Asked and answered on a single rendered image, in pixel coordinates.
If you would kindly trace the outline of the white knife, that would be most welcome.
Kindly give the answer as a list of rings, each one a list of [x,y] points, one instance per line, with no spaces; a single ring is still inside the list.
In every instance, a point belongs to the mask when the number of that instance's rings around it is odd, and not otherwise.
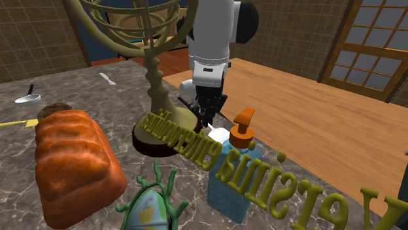
[[[116,85],[115,82],[113,82],[106,74],[104,73],[99,73],[100,76],[102,76],[111,86]]]

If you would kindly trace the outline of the yellow flat tool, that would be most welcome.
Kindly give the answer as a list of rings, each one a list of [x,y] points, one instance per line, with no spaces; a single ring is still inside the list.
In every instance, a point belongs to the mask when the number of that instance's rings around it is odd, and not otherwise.
[[[25,124],[26,127],[32,127],[32,126],[36,126],[38,122],[39,122],[38,119],[20,120],[16,122],[0,123],[0,127],[6,127],[6,126],[11,126],[11,125],[17,125],[17,124]]]

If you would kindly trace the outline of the brown bread loaf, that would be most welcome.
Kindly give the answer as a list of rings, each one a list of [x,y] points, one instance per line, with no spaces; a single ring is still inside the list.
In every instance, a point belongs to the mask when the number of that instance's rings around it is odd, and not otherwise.
[[[113,203],[127,180],[100,128],[82,110],[62,110],[35,127],[35,179],[46,223],[66,229]]]

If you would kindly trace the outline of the blue soap dispenser orange pump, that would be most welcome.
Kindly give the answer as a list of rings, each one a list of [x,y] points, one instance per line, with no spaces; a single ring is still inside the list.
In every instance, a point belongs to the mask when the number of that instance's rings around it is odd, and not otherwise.
[[[250,144],[250,141],[254,136],[253,130],[249,128],[253,113],[254,109],[246,108],[235,117],[234,122],[236,125],[229,130],[229,139],[222,143],[222,151],[218,161],[209,171],[207,189],[208,205],[236,223],[242,222],[247,213],[250,201],[238,194],[227,184],[219,181],[219,179],[215,177],[215,174],[219,171],[228,152],[232,149],[238,150],[242,156],[246,154],[250,156],[251,159],[262,159],[259,149],[254,148],[251,150],[243,147],[244,144]]]

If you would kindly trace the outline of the green framed egg-shaped ornament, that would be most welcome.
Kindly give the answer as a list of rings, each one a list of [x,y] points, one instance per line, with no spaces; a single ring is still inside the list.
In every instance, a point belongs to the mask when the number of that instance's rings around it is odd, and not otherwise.
[[[179,217],[189,204],[185,199],[177,208],[171,205],[170,196],[177,170],[172,169],[167,184],[162,184],[158,160],[154,161],[153,169],[156,180],[148,183],[138,176],[141,188],[133,200],[115,207],[117,212],[125,214],[120,230],[177,230]]]

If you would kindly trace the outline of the brown round bread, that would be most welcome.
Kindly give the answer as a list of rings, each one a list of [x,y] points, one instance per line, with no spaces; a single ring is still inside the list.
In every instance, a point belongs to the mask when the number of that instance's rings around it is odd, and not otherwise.
[[[38,121],[41,121],[42,119],[44,119],[45,117],[55,113],[55,112],[59,112],[62,110],[71,110],[72,106],[65,104],[65,103],[61,103],[61,102],[57,102],[57,103],[52,103],[50,105],[45,106],[38,114],[37,114],[37,119]]]

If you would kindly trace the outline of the wooden lattice window door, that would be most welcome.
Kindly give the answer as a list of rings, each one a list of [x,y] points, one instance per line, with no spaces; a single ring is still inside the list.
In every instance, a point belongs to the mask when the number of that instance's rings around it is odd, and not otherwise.
[[[350,0],[318,82],[391,102],[408,78],[408,0]]]

